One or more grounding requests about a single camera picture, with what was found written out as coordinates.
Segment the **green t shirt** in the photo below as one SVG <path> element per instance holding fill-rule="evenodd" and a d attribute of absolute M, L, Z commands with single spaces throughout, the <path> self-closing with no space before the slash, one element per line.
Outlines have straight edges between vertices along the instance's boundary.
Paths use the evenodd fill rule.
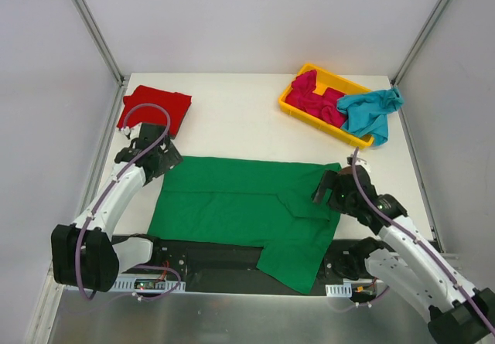
<path fill-rule="evenodd" d="M 148 235 L 259 247 L 258 270 L 307 295 L 340 221 L 312 194 L 325 171 L 340 169 L 186 156 L 165 175 Z"/>

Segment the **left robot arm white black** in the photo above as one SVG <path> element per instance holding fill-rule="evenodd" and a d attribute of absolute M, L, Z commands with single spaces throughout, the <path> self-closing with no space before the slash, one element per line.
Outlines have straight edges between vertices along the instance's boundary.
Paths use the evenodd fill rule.
<path fill-rule="evenodd" d="M 55 282 L 81 293 L 107 292 L 120 273 L 136 266 L 148 274 L 158 272 L 164 257 L 152 240 L 131 235 L 115 244 L 112 239 L 132 198 L 182 160 L 168 127 L 142 124 L 138 136 L 114 157 L 110 176 L 86 209 L 51 233 Z"/>

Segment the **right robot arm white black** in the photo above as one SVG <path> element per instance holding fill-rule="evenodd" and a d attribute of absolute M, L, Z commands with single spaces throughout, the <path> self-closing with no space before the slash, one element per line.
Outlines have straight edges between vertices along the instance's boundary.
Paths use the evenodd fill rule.
<path fill-rule="evenodd" d="M 384 282 L 424 318 L 437 343 L 477 343 L 494 334 L 493 291 L 478 289 L 452 267 L 392 195 L 377 194 L 365 168 L 326 170 L 312 201 L 357 219 L 373 233 L 334 262 L 335 274 Z"/>

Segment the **folded red t shirt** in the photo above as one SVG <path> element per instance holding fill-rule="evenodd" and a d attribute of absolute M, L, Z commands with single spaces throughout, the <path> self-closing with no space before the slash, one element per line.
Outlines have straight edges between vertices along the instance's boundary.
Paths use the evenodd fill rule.
<path fill-rule="evenodd" d="M 169 135 L 174 138 L 179 132 L 191 103 L 192 97 L 190 95 L 140 85 L 132 94 L 123 97 L 124 108 L 119 117 L 117 128 L 133 128 L 141 123 L 158 124 L 165 127 L 168 118 L 158 109 L 160 106 L 171 117 Z"/>

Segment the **magenta t shirt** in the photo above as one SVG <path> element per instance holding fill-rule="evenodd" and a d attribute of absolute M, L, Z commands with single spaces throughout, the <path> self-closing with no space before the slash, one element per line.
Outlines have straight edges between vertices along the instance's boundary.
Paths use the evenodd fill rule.
<path fill-rule="evenodd" d="M 327 87 L 323 94 L 317 94 L 316 77 L 316 70 L 297 76 L 292 81 L 292 90 L 288 93 L 285 102 L 327 124 L 341 128 L 347 116 L 337 110 L 337 101 L 344 96 L 344 93 Z"/>

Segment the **teal t shirt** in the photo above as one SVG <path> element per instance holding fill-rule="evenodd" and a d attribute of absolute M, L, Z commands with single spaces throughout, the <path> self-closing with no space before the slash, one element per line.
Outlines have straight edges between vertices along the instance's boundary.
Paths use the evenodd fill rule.
<path fill-rule="evenodd" d="M 381 146 L 389 139 L 388 115 L 399 111 L 403 103 L 397 87 L 341 97 L 336 108 L 346 121 L 340 129 L 357 138 L 370 135 L 374 145 Z"/>

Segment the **yellow plastic bin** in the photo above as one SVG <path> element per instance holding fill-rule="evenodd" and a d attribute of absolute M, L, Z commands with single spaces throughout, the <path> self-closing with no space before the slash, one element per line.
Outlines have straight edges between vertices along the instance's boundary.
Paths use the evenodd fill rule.
<path fill-rule="evenodd" d="M 295 78 L 310 70 L 317 71 L 315 89 L 315 92 L 317 94 L 323 94 L 327 87 L 331 87 L 344 93 L 344 96 L 353 94 L 364 94 L 370 91 L 368 88 L 361 86 L 358 83 L 354 83 L 351 80 L 338 76 L 311 63 L 304 64 L 300 71 L 296 74 Z M 298 108 L 287 104 L 285 102 L 285 99 L 291 90 L 292 82 L 285 88 L 281 96 L 278 98 L 278 105 L 283 113 L 354 147 L 368 148 L 374 143 L 374 138 L 370 135 L 365 135 L 363 138 L 357 138 L 341 130 L 340 128 L 332 126 L 331 124 L 327 124 L 326 122 L 321 121 L 320 119 L 315 118 L 312 115 L 307 114 L 306 112 L 303 112 Z"/>

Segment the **left aluminium side rail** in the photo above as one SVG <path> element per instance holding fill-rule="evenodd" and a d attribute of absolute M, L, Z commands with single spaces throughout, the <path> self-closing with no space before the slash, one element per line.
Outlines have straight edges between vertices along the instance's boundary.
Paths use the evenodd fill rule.
<path fill-rule="evenodd" d="M 87 184 L 83 190 L 78 214 L 76 215 L 76 219 L 74 220 L 74 224 L 78 228 L 81 228 L 85 224 L 88 215 L 92 210 L 91 203 L 94 198 L 97 197 L 98 188 L 105 167 L 105 162 L 107 160 L 108 152 L 114 135 L 115 125 L 117 124 L 121 113 L 123 97 L 128 89 L 129 79 L 130 76 L 126 75 L 124 76 L 123 81 L 119 83 L 116 92 L 111 99 L 109 110 L 104 115 L 103 126 L 96 146 L 94 160 L 90 166 Z"/>

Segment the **aluminium side rail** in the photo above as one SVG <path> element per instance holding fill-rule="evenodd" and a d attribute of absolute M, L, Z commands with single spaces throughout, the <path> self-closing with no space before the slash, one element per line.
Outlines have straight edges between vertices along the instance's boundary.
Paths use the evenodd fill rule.
<path fill-rule="evenodd" d="M 415 221 L 423 236 L 427 237 L 440 252 L 445 245 L 439 233 L 438 224 L 432 212 L 432 204 L 425 189 L 425 176 L 419 162 L 411 127 L 405 113 L 405 104 L 388 118 L 389 140 L 387 147 L 400 164 L 396 179 L 398 188 L 392 193 L 398 195 L 408 214 Z"/>
<path fill-rule="evenodd" d="M 105 162 L 107 160 L 108 152 L 114 135 L 115 125 L 117 124 L 121 113 L 123 97 L 128 89 L 129 79 L 130 76 L 126 75 L 124 76 L 123 81 L 119 83 L 116 92 L 111 99 L 109 110 L 104 115 L 103 126 L 96 146 L 94 160 L 90 166 L 87 184 L 83 190 L 78 214 L 76 215 L 76 219 L 74 220 L 74 224 L 78 228 L 81 228 L 85 224 L 88 215 L 92 210 L 91 203 L 94 198 L 97 197 L 98 188 L 105 167 Z"/>

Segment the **right aluminium side rail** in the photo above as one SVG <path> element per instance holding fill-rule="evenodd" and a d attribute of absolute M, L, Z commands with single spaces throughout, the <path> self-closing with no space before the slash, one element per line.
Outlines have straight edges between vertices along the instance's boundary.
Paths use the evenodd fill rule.
<path fill-rule="evenodd" d="M 389 140 L 387 147 L 400 164 L 396 179 L 398 188 L 392 193 L 398 195 L 408 214 L 415 221 L 423 236 L 427 237 L 440 252 L 445 245 L 439 233 L 438 224 L 432 212 L 432 204 L 425 189 L 425 176 L 419 162 L 411 127 L 405 113 L 405 104 L 388 118 Z"/>

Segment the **front aluminium rail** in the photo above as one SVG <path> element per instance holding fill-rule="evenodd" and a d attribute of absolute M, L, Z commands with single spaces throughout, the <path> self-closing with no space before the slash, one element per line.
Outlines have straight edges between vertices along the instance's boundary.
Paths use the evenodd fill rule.
<path fill-rule="evenodd" d="M 462 284 L 462 262 L 457 254 L 438 253 L 432 259 L 436 273 L 446 281 Z"/>

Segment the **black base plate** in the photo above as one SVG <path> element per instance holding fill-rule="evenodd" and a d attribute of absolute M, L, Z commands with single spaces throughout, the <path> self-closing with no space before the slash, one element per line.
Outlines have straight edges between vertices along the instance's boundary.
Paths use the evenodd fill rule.
<path fill-rule="evenodd" d="M 133 267 L 126 274 L 158 281 L 177 281 L 164 267 L 177 271 L 186 292 L 249 295 L 299 295 L 288 284 L 263 272 L 258 266 L 260 247 L 235 247 L 225 244 L 162 240 L 153 242 L 152 257 L 145 268 Z M 373 251 L 392 248 L 382 241 L 334 240 L 323 255 L 310 281 L 308 296 L 323 296 L 326 284 L 343 282 L 372 284 L 364 261 Z"/>

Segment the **left aluminium frame post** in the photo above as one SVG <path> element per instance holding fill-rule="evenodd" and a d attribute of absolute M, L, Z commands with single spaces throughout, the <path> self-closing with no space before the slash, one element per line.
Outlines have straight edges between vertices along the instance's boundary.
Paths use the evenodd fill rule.
<path fill-rule="evenodd" d="M 119 85 L 122 85 L 125 75 L 121 72 L 86 0 L 72 0 L 72 2 L 111 75 Z"/>

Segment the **aluminium frame post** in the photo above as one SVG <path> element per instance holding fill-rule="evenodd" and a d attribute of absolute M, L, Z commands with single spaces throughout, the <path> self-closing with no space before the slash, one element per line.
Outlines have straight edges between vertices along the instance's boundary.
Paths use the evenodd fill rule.
<path fill-rule="evenodd" d="M 122 85 L 125 75 L 121 72 L 86 0 L 72 0 L 72 2 L 111 75 L 119 85 Z"/>
<path fill-rule="evenodd" d="M 408 72 L 411 65 L 417 58 L 418 54 L 423 49 L 428 38 L 434 31 L 435 27 L 438 25 L 440 19 L 442 18 L 443 14 L 445 13 L 446 9 L 449 7 L 451 2 L 452 0 L 437 0 L 432 11 L 425 20 L 425 23 L 421 27 L 421 30 L 419 31 L 414 42 L 412 43 L 411 48 L 409 49 L 405 58 L 398 67 L 397 72 L 391 78 L 392 86 L 397 86 L 405 77 L 406 73 Z"/>

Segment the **right aluminium frame post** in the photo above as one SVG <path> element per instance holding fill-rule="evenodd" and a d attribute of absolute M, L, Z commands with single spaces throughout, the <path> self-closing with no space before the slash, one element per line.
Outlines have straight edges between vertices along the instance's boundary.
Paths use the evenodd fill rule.
<path fill-rule="evenodd" d="M 435 27 L 438 25 L 440 19 L 442 18 L 443 14 L 445 13 L 446 9 L 449 7 L 451 2 L 452 0 L 437 0 L 432 11 L 425 20 L 425 23 L 421 27 L 421 30 L 419 31 L 414 42 L 412 43 L 411 48 L 409 49 L 405 58 L 398 67 L 397 72 L 391 78 L 392 86 L 397 86 L 405 77 L 406 73 L 408 72 L 411 65 L 417 58 L 418 54 L 423 49 L 428 38 L 434 31 Z"/>

